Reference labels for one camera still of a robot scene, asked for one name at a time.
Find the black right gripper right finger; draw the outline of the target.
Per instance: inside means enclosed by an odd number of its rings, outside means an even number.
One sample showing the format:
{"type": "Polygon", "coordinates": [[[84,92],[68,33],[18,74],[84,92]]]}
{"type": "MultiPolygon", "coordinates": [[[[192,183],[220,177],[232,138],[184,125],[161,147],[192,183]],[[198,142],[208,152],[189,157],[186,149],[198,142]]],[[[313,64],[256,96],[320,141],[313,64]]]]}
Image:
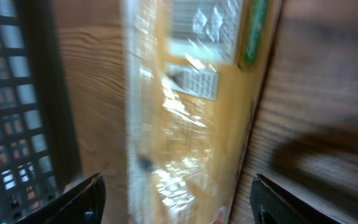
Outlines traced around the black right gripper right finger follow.
{"type": "Polygon", "coordinates": [[[249,202],[256,224],[340,224],[348,223],[336,207],[308,192],[281,186],[262,174],[255,174],[249,202]]]}

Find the orange pasta package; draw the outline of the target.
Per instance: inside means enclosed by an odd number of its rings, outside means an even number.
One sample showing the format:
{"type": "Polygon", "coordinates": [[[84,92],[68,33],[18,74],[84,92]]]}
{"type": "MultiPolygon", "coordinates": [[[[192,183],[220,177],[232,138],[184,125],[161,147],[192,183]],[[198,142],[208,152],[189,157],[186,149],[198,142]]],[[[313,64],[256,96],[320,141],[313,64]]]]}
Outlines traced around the orange pasta package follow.
{"type": "Polygon", "coordinates": [[[123,1],[131,223],[227,223],[282,2],[123,1]]]}

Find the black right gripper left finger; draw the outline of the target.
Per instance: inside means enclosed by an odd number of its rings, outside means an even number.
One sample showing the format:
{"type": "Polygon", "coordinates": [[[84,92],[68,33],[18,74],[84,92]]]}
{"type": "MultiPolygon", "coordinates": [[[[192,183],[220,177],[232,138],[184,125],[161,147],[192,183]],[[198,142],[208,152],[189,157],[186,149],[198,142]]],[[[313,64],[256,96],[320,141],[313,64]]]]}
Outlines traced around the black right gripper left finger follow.
{"type": "Polygon", "coordinates": [[[104,176],[96,173],[17,224],[101,224],[105,203],[104,176]]]}

